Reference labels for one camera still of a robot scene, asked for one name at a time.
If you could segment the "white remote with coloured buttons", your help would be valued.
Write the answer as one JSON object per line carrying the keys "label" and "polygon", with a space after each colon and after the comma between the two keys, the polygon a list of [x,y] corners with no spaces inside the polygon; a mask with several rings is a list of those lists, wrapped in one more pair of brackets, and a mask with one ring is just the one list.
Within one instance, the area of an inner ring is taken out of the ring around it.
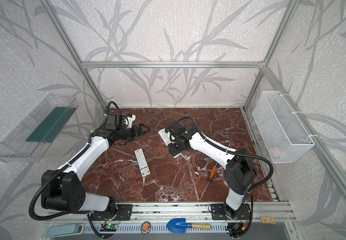
{"label": "white remote with coloured buttons", "polygon": [[146,161],[143,149],[135,150],[135,156],[140,168],[140,172],[143,178],[149,176],[151,174],[148,163]]}

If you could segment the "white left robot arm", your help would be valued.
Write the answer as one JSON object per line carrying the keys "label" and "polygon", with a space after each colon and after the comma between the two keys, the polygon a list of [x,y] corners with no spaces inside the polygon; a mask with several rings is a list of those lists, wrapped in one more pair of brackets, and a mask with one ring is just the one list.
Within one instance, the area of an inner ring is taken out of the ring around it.
{"label": "white left robot arm", "polygon": [[42,175],[42,183],[29,205],[29,216],[46,221],[67,214],[102,213],[116,216],[118,208],[113,197],[90,194],[84,190],[82,178],[98,157],[120,140],[131,143],[148,133],[146,125],[135,124],[136,117],[107,106],[100,126],[88,136],[85,146],[56,170]]}

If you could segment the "orange handled screwdriver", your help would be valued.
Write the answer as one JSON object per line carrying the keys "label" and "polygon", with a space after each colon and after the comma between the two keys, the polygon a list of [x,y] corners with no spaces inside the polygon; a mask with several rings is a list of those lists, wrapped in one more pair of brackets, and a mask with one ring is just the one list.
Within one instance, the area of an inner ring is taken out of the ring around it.
{"label": "orange handled screwdriver", "polygon": [[207,180],[208,180],[209,182],[212,182],[212,181],[213,181],[213,178],[214,178],[214,176],[215,176],[215,174],[216,174],[216,171],[217,171],[217,169],[218,169],[219,166],[221,166],[221,165],[219,164],[218,161],[216,161],[216,164],[213,166],[213,168],[212,168],[212,170],[211,170],[211,173],[209,174],[209,176],[208,176],[208,178],[207,178]]}

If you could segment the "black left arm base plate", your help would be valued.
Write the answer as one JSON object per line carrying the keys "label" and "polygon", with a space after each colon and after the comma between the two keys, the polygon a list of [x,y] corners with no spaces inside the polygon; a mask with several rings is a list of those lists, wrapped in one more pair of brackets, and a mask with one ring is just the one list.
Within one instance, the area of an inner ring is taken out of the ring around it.
{"label": "black left arm base plate", "polygon": [[119,204],[110,209],[109,212],[93,212],[90,214],[92,221],[129,221],[133,205]]}

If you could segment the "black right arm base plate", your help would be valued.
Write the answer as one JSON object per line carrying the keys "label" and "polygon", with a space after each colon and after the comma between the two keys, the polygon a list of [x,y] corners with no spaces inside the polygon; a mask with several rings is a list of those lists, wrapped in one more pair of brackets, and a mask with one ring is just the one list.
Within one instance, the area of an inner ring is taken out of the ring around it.
{"label": "black right arm base plate", "polygon": [[210,204],[208,207],[213,220],[249,220],[251,208],[249,204],[242,204],[238,210],[233,210],[226,204]]}

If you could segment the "small tan circuit board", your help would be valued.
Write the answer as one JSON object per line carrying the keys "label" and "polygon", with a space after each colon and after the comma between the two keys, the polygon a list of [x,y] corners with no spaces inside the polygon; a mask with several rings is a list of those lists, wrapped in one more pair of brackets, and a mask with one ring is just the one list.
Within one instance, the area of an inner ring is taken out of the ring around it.
{"label": "small tan circuit board", "polygon": [[261,223],[262,224],[275,224],[276,220],[274,217],[261,216]]}

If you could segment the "grey flat device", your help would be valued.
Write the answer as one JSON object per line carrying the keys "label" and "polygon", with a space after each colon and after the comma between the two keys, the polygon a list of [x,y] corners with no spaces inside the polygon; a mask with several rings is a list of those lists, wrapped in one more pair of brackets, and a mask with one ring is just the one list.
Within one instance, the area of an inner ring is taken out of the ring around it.
{"label": "grey flat device", "polygon": [[45,232],[45,238],[58,238],[65,236],[81,235],[84,232],[84,224],[70,224],[50,227]]}

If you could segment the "pink object in basket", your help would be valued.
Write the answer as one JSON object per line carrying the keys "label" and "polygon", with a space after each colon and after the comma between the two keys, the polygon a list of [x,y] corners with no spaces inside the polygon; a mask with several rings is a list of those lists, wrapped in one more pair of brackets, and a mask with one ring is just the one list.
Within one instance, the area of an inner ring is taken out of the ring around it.
{"label": "pink object in basket", "polygon": [[283,152],[278,147],[273,147],[269,149],[269,152],[273,159],[282,159],[284,157],[285,152]]}

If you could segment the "clear plastic wall bin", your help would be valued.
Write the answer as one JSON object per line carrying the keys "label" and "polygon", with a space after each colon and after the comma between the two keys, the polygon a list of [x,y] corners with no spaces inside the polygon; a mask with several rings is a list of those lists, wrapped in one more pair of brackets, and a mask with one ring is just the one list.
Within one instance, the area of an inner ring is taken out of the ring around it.
{"label": "clear plastic wall bin", "polygon": [[0,142],[0,161],[37,163],[78,107],[75,97],[48,94]]}

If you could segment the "small round orange gadget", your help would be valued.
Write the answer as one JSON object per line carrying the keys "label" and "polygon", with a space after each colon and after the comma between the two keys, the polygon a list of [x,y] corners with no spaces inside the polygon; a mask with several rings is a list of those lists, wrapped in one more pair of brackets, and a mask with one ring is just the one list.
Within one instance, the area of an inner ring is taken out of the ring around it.
{"label": "small round orange gadget", "polygon": [[152,230],[152,225],[150,222],[145,221],[141,225],[141,233],[142,234],[148,234]]}

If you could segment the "green led circuit board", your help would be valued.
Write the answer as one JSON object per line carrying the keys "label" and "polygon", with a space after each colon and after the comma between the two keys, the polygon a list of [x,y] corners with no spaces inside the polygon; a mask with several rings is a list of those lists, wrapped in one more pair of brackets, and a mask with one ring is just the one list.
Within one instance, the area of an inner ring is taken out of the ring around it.
{"label": "green led circuit board", "polygon": [[116,232],[118,224],[105,223],[101,224],[100,232]]}

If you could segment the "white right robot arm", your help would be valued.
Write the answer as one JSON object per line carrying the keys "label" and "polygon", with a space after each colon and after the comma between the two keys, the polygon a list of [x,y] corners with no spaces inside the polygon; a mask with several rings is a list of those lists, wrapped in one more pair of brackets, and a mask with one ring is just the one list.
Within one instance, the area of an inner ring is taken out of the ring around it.
{"label": "white right robot arm", "polygon": [[[165,128],[165,133],[171,141],[168,149],[173,156],[193,149],[205,154],[225,169],[229,193],[224,202],[224,209],[231,220],[240,214],[242,205],[252,190],[270,180],[274,173],[274,166],[268,159],[250,155],[243,150],[228,148],[204,135],[193,117],[184,116],[174,121]],[[257,169],[254,159],[266,163],[270,168],[266,177],[255,184],[253,182],[257,176]]]}

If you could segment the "white remote control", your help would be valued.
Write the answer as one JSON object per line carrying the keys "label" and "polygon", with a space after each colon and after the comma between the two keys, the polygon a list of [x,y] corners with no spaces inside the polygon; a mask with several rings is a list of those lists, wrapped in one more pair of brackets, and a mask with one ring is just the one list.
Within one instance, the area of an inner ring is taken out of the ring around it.
{"label": "white remote control", "polygon": [[172,145],[173,142],[170,140],[170,136],[171,136],[170,133],[169,132],[166,133],[165,129],[161,129],[160,131],[158,131],[158,133],[160,137],[162,138],[163,142],[165,143],[165,145],[168,147],[170,154],[174,156],[174,158],[179,157],[182,153],[180,153],[177,149],[173,148],[173,145]]}

